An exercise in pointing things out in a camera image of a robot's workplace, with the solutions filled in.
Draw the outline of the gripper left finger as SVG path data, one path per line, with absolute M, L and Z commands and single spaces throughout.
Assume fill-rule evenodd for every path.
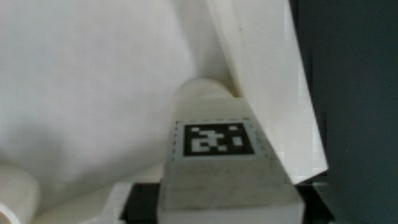
M 160 183 L 119 183 L 106 198 L 99 224 L 158 224 Z

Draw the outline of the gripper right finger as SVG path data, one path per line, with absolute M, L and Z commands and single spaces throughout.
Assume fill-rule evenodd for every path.
M 316 192 L 314 185 L 311 183 L 300 183 L 297 190 L 305 205 L 302 224 L 336 224 L 336 216 Z

